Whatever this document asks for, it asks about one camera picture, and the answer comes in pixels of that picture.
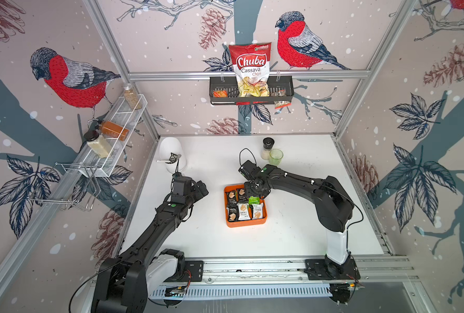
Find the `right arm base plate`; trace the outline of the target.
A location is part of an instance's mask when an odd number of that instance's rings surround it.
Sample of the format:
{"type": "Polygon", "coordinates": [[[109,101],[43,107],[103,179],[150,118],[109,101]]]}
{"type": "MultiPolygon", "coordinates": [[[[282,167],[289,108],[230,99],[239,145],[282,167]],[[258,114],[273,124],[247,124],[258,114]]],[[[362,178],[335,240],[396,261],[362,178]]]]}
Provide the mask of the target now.
{"type": "Polygon", "coordinates": [[[304,261],[309,280],[360,280],[357,264],[349,257],[342,265],[324,257],[304,261]]]}

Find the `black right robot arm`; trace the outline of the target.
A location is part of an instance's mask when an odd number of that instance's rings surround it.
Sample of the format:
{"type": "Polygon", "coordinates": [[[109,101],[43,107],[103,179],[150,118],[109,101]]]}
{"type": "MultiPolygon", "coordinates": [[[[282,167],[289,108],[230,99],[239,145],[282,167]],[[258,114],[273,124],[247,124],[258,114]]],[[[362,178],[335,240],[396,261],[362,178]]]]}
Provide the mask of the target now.
{"type": "Polygon", "coordinates": [[[276,189],[313,203],[318,220],[327,231],[325,270],[331,277],[344,273],[351,265],[348,228],[356,205],[336,177],[305,177],[273,165],[261,168],[250,161],[243,163],[238,171],[246,179],[246,191],[252,196],[264,199],[276,189]]]}

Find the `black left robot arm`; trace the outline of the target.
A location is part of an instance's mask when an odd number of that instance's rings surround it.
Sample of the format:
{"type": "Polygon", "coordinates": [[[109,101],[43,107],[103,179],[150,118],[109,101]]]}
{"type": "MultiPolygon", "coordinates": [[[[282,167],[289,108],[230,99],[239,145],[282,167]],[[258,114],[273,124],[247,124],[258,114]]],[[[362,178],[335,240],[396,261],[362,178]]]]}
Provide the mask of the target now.
{"type": "Polygon", "coordinates": [[[191,216],[199,200],[208,195],[202,181],[180,172],[173,175],[171,192],[156,208],[147,229],[126,251],[100,266],[91,312],[144,312],[152,293],[165,280],[184,276],[185,257],[179,250],[157,251],[180,224],[191,216]]]}

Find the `orange storage box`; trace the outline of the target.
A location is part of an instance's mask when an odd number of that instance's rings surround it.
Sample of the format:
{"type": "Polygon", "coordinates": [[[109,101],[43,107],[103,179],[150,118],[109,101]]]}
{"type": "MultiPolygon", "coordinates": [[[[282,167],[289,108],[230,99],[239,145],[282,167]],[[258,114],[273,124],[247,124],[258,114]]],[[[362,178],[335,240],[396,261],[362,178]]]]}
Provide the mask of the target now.
{"type": "Polygon", "coordinates": [[[267,221],[265,201],[249,196],[244,185],[224,188],[225,221],[229,228],[255,226],[267,221]]]}

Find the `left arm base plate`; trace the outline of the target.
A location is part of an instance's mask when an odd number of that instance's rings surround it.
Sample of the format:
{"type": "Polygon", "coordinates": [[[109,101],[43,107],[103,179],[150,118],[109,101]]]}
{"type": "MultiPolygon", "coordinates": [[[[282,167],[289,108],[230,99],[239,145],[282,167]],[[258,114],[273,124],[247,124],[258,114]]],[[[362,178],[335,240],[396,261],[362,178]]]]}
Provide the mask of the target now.
{"type": "Polygon", "coordinates": [[[203,280],[203,267],[204,262],[201,260],[185,261],[178,265],[177,272],[165,282],[201,282],[203,280]]]}

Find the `green cookie packet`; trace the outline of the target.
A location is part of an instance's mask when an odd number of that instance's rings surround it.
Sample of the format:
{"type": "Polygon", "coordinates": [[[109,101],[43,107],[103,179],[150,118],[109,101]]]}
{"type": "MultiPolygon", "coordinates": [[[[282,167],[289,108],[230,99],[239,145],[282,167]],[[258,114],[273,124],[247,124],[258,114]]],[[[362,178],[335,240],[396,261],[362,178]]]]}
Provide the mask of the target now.
{"type": "Polygon", "coordinates": [[[256,196],[251,196],[248,198],[248,203],[250,205],[259,205],[261,203],[261,199],[259,197],[256,197],[256,196]]]}

